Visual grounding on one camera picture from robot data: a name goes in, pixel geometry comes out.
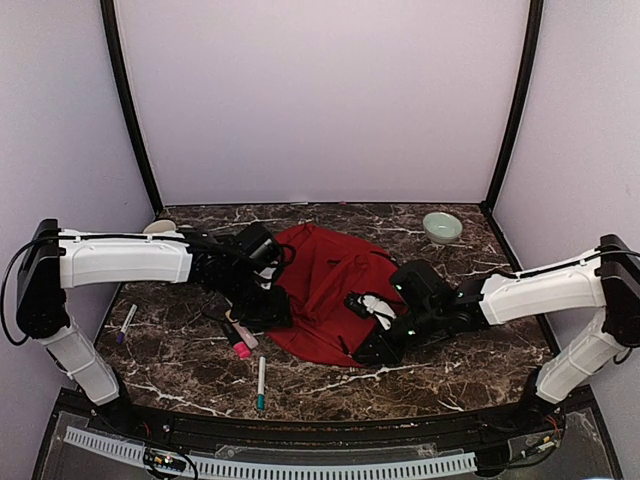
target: teal marker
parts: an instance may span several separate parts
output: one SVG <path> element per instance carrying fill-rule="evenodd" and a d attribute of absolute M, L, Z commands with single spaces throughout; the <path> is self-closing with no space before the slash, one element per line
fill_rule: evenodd
<path fill-rule="evenodd" d="M 258 410 L 264 410 L 264 376 L 267 370 L 267 357 L 260 356 L 258 362 Z"/>

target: black pole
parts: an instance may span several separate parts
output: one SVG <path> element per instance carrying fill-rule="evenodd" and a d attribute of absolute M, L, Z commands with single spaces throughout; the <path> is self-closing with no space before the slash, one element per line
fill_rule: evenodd
<path fill-rule="evenodd" d="M 513 101 L 511 102 L 511 111 L 507 120 L 507 128 L 502 139 L 502 146 L 498 154 L 496 167 L 493 171 L 491 185 L 487 192 L 487 198 L 483 202 L 484 207 L 493 212 L 496 206 L 500 190 L 504 183 L 509 168 L 509 160 L 513 153 L 513 146 L 516 143 L 520 120 L 524 104 L 527 100 L 527 92 L 529 91 L 529 82 L 531 80 L 531 72 L 533 70 L 533 61 L 536 56 L 536 47 L 538 45 L 538 34 L 540 33 L 540 25 L 542 23 L 542 10 L 544 0 L 531 0 L 529 4 L 529 19 L 527 21 L 527 31 L 524 37 L 524 46 L 522 48 L 522 58 L 520 59 L 520 70 L 518 71 L 518 79 L 516 88 L 513 93 Z"/>
<path fill-rule="evenodd" d="M 122 45 L 120 44 L 120 35 L 118 34 L 118 22 L 116 20 L 116 11 L 113 0 L 100 0 L 102 7 L 102 21 L 104 23 L 104 33 L 107 37 L 107 47 L 109 48 L 109 56 L 111 57 L 111 68 L 113 69 L 113 77 L 116 80 L 118 96 L 120 97 L 120 106 L 122 114 L 127 124 L 131 146 L 136 156 L 136 162 L 142 175 L 147 196 L 151 202 L 156 215 L 163 209 L 162 199 L 158 191 L 158 185 L 151 170 L 151 163 L 147 150 L 142 140 L 142 132 L 138 124 L 138 117 L 133 106 L 133 97 L 129 88 L 129 79 L 127 78 L 127 70 L 124 64 L 124 56 L 122 55 Z"/>

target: white marker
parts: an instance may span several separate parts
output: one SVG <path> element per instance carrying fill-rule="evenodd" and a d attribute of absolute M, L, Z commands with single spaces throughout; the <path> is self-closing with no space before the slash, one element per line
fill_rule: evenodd
<path fill-rule="evenodd" d="M 124 335 L 127 333 L 129 329 L 129 325 L 131 324 L 131 320 L 133 320 L 133 316 L 136 314 L 136 310 L 138 310 L 138 306 L 134 303 L 131 305 L 131 310 L 129 310 L 129 314 L 122 324 L 122 328 L 120 329 L 120 333 L 118 333 L 118 338 L 116 338 L 116 343 L 122 343 L 124 341 Z"/>
<path fill-rule="evenodd" d="M 258 410 L 264 410 L 264 375 L 267 370 L 267 358 L 260 356 L 258 363 Z"/>

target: brown marble surface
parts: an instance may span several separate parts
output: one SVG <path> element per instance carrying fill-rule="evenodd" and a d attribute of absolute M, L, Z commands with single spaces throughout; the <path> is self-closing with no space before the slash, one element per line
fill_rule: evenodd
<path fill-rule="evenodd" d="M 464 224 L 459 241 L 440 247 L 422 230 L 426 213 L 443 210 Z M 256 220 L 279 232 L 301 222 L 365 238 L 399 262 L 425 258 L 457 284 L 508 268 L 474 205 L 321 204 L 171 207 L 162 215 L 215 233 L 236 233 Z M 124 345 L 116 334 L 138 305 Z M 168 410 L 273 420 L 381 420 L 480 409 L 518 399 L 528 373 L 550 352 L 534 319 L 413 348 L 400 366 L 348 369 L 303 362 L 266 336 L 240 360 L 201 309 L 222 316 L 224 299 L 197 286 L 124 285 L 98 350 L 123 376 L 133 401 Z M 257 412 L 258 358 L 267 356 L 265 412 Z"/>

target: bowl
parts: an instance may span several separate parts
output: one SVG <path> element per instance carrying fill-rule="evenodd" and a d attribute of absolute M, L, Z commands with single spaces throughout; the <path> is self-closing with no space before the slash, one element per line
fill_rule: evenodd
<path fill-rule="evenodd" d="M 422 220 L 427 237 L 433 243 L 446 245 L 455 241 L 462 233 L 462 222 L 445 212 L 432 212 Z"/>

